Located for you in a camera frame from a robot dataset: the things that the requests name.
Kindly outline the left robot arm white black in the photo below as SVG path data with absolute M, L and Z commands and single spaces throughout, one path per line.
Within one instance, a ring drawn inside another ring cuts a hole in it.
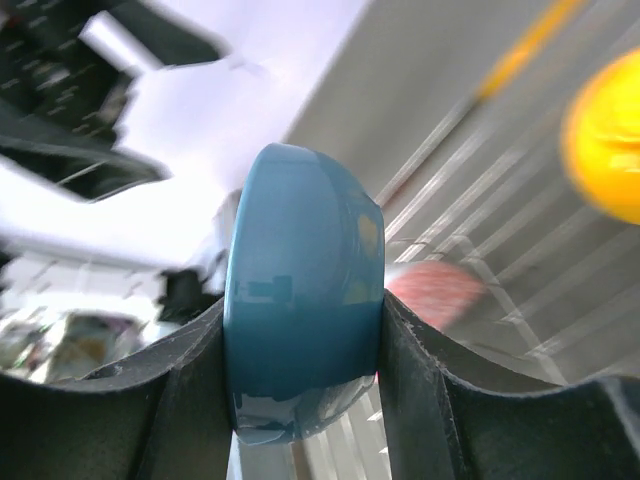
M 136 75 L 82 40 L 101 13 L 164 67 L 230 53 L 225 40 L 153 1 L 2 2 L 1 155 L 90 202 L 169 176 L 159 163 L 114 148 Z

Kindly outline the black white patterned bowl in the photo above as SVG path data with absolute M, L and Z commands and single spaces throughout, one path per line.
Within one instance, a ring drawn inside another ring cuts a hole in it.
M 389 264 L 385 288 L 439 331 L 451 327 L 487 291 L 475 275 L 441 260 Z

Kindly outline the blue bowl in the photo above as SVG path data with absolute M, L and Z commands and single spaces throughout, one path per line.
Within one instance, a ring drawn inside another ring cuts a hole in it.
M 243 443 L 311 437 L 372 386 L 384 246 L 379 206 L 340 163 L 281 143 L 258 154 L 224 298 L 227 392 Z

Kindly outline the orange bowl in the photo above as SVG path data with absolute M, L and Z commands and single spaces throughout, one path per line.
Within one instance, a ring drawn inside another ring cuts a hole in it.
M 639 223 L 639 50 L 594 74 L 567 108 L 562 162 L 587 203 Z

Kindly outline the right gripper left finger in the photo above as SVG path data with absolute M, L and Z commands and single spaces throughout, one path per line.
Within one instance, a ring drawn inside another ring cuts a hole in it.
M 223 304 L 80 380 L 1 377 L 4 479 L 223 479 Z

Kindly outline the metal wire dish rack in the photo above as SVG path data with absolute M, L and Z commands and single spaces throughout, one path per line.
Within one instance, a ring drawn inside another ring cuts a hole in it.
M 638 43 L 635 1 L 374 1 L 293 140 L 374 196 L 388 265 L 484 282 L 437 331 L 555 386 L 639 382 L 639 230 L 586 203 L 561 162 L 574 95 Z M 396 479 L 379 384 L 295 459 L 316 479 Z

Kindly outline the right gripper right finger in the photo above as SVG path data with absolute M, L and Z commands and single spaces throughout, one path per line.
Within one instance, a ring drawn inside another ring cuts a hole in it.
M 635 479 L 639 382 L 516 373 L 384 299 L 379 392 L 396 479 Z

